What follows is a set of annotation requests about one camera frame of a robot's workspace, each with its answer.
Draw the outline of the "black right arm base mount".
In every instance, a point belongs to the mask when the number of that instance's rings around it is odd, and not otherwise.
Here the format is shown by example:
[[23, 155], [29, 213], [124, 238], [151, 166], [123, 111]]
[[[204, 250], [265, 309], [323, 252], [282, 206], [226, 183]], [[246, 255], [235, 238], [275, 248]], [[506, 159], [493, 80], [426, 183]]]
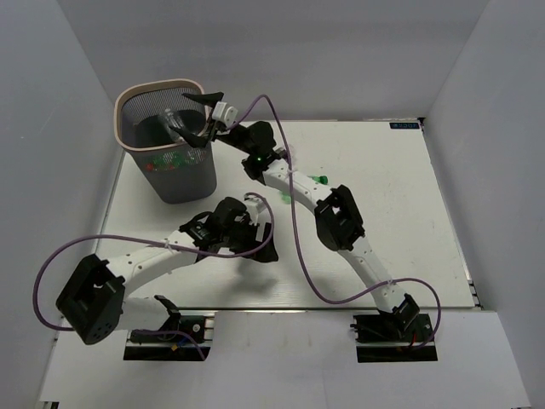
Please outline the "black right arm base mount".
[[438, 360], [428, 314], [419, 314], [402, 334], [379, 314], [357, 314], [350, 325], [356, 344], [357, 362], [410, 363]]

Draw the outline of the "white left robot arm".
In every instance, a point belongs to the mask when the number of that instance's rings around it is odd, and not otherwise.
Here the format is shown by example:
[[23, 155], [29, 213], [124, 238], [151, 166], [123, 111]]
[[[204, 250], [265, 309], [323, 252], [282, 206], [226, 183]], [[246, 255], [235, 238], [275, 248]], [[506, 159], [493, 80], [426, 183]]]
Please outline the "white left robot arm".
[[210, 256], [243, 257], [256, 262], [278, 260], [273, 243], [275, 219], [267, 201], [253, 194], [223, 199], [182, 224], [155, 245], [110, 259], [84, 257], [56, 300], [56, 307], [86, 345], [114, 331], [142, 332], [170, 340], [180, 330], [177, 306], [161, 295], [135, 292], [176, 269]]

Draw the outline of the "green plastic bottle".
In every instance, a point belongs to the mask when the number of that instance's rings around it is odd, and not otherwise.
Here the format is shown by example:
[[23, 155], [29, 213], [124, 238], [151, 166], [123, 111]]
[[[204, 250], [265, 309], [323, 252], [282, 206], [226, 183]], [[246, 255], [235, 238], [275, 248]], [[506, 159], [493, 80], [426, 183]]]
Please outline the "green plastic bottle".
[[148, 172], [177, 170], [179, 168], [200, 164], [205, 159], [206, 156], [202, 153], [164, 153], [148, 158], [144, 163], [144, 170]]
[[[327, 176], [325, 175], [321, 175], [321, 176], [310, 176], [310, 178], [312, 178], [315, 182], [317, 182], [318, 184], [322, 184], [322, 185], [325, 185], [325, 186], [328, 186], [329, 185], [329, 179]], [[291, 203], [291, 198], [290, 196], [287, 194], [287, 193], [284, 193], [284, 192], [280, 192], [279, 193], [280, 195], [280, 198], [282, 199], [282, 201], [286, 204], [286, 205], [289, 205]]]

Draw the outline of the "clear bottle front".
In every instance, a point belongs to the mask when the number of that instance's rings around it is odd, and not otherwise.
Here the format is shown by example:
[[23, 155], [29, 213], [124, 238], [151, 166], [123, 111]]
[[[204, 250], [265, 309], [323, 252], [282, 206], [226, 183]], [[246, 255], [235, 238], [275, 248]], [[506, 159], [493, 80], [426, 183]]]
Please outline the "clear bottle front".
[[176, 144], [183, 143], [184, 135], [197, 135], [193, 125], [195, 112], [193, 110], [173, 111], [170, 108], [165, 109], [158, 115], [158, 120], [169, 135], [172, 142]]

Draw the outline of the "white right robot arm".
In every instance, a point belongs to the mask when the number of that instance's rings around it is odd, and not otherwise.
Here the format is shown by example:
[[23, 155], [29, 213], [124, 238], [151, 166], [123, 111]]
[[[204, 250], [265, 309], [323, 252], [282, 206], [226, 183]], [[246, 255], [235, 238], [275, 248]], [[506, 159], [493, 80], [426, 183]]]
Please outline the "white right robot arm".
[[258, 121], [249, 127], [235, 107], [223, 100], [223, 93], [186, 94], [185, 97], [210, 109], [204, 134], [198, 136], [184, 126], [172, 130], [191, 147], [207, 147], [219, 140], [243, 153], [247, 176], [260, 184], [290, 196], [293, 205], [301, 204], [315, 220], [319, 241], [342, 256], [366, 287], [381, 317], [386, 333], [396, 340], [405, 339], [416, 328], [420, 308], [412, 295], [384, 267], [371, 248], [364, 230], [363, 217], [344, 185], [321, 185], [293, 167], [288, 146], [278, 147], [272, 126]]

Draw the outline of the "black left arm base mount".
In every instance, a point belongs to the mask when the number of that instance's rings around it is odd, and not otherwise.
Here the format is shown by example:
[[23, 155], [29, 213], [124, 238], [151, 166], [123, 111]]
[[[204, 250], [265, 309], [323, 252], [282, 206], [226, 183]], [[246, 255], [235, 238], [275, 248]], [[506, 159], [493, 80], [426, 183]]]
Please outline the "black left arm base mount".
[[205, 361], [212, 346], [214, 317], [210, 314], [183, 314], [168, 298], [156, 295], [157, 320], [166, 313], [159, 326], [140, 325], [128, 333], [125, 361], [192, 362]]

